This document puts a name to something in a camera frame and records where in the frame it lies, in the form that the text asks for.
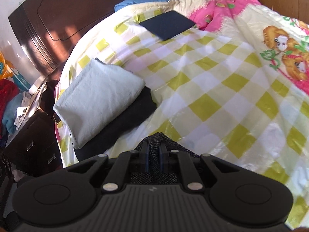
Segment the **carved headboard panel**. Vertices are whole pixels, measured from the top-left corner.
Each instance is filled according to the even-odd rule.
[[[38,71],[58,78],[80,38],[123,0],[26,0],[10,16],[12,29]]]

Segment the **red cloth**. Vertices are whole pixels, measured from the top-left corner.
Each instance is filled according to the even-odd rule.
[[[19,90],[16,84],[7,80],[0,80],[0,138],[2,138],[2,118],[5,110],[5,106],[9,101],[11,101],[17,94]]]

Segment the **metal handle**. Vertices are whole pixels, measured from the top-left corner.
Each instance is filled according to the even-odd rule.
[[[27,146],[27,150],[26,151],[28,152],[32,147],[34,147],[33,141],[31,142],[31,144],[29,146]]]
[[[53,157],[51,157],[51,158],[47,161],[47,163],[48,163],[48,164],[51,163],[54,159],[56,159],[56,155],[55,155],[55,154],[53,155]]]

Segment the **bed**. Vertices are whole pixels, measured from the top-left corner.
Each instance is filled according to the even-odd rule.
[[[295,200],[287,224],[308,225],[308,25],[257,0],[170,0],[113,13],[120,1],[27,0],[9,20],[38,70],[60,79],[57,98],[93,58],[144,79],[158,108],[110,157],[163,132],[284,183]],[[161,41],[139,26],[170,10],[195,27]],[[56,136],[64,166],[77,163],[62,122]]]

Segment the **nightstand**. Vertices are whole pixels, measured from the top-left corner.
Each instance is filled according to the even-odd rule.
[[[4,154],[16,168],[34,177],[62,166],[53,120],[52,90],[37,92],[22,126],[9,137]]]

